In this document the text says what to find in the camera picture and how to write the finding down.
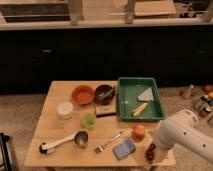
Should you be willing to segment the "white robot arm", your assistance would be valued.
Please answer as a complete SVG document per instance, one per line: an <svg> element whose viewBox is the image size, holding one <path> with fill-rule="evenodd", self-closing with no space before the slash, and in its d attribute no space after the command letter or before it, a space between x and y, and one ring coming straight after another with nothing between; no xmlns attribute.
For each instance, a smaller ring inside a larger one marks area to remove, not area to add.
<svg viewBox="0 0 213 171"><path fill-rule="evenodd" d="M198 122L193 111L180 110L160 122L154 130L153 142L164 150L182 145L213 164L213 138L195 129Z"/></svg>

